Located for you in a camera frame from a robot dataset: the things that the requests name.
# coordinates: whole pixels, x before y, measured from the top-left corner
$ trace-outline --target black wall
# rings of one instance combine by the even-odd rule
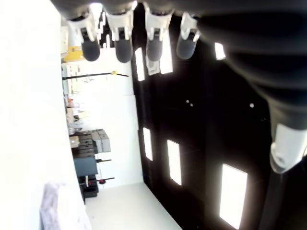
[[[139,82],[135,57],[131,62],[145,183],[182,229],[233,229],[219,218],[226,163],[248,173],[241,230],[306,229],[306,163],[283,178],[275,175],[283,189],[281,197],[267,205],[275,207],[276,219],[268,217],[272,140],[267,103],[225,61],[215,59],[212,44],[199,41],[193,57],[180,60],[175,53],[180,21],[173,16],[169,29],[173,73],[148,76],[145,69],[146,79]],[[134,15],[133,45],[145,54],[141,5]],[[145,156],[143,127],[151,130],[153,161]],[[168,139],[180,144],[182,186],[169,177]]]

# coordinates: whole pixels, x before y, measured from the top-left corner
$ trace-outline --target gray rubber fingertip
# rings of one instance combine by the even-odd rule
[[[119,40],[114,43],[117,59],[122,63],[130,61],[133,53],[132,40]]]
[[[85,41],[82,46],[82,52],[83,56],[88,61],[96,61],[100,56],[100,45],[98,44],[98,41],[95,40],[93,42],[91,41]]]
[[[146,54],[151,61],[158,61],[162,56],[163,43],[157,39],[147,39]]]
[[[190,59],[195,51],[196,42],[191,39],[184,40],[181,35],[179,35],[176,52],[181,59]]]

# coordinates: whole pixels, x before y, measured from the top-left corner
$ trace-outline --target yellow object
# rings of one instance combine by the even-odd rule
[[[68,47],[68,54],[64,58],[64,62],[84,60],[81,46]]]

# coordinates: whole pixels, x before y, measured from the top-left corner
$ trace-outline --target gray box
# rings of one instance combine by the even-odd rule
[[[102,142],[101,142],[101,138],[100,138],[98,132],[92,133],[92,139],[96,143],[98,153],[103,152]]]
[[[102,152],[110,152],[111,145],[110,145],[110,139],[107,136],[107,134],[100,135],[100,139],[102,144]]]
[[[101,136],[101,135],[106,135],[106,132],[103,130],[103,129],[99,129],[97,130],[98,131],[98,134]]]
[[[79,146],[80,145],[92,145],[92,144],[93,144],[93,140],[91,139],[79,140]]]
[[[86,140],[86,139],[92,139],[92,135],[85,134],[85,135],[79,136],[79,140]]]
[[[87,150],[87,149],[93,149],[94,145],[81,145],[78,147],[78,150]]]
[[[84,153],[95,153],[95,150],[94,148],[92,148],[92,149],[83,149],[78,151],[78,154],[84,154]]]

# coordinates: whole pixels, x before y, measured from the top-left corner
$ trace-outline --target white plastic bracket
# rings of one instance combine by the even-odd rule
[[[159,41],[163,41],[164,33],[166,30],[168,30],[173,13],[171,12],[166,15],[153,15],[150,13],[150,9],[147,4],[144,4],[144,7],[147,37],[152,41],[154,39],[154,29],[159,29]]]
[[[296,130],[278,124],[275,142],[271,144],[271,154],[275,163],[284,172],[298,164],[306,154],[307,130]]]
[[[133,10],[121,15],[112,15],[106,12],[106,18],[112,31],[112,40],[119,41],[119,28],[124,28],[125,40],[129,40],[133,30]]]
[[[188,12],[184,12],[182,15],[180,26],[180,34],[183,40],[187,40],[192,29],[196,30],[193,42],[197,42],[200,37],[200,32],[197,29],[197,20],[191,17]]]
[[[84,43],[84,38],[81,32],[81,29],[84,29],[84,28],[86,28],[88,37],[91,42],[95,41],[95,39],[97,38],[97,32],[95,30],[94,16],[90,8],[89,8],[88,16],[85,19],[76,21],[76,22],[68,21],[68,25],[73,30],[75,30],[77,37],[80,39],[81,43]]]

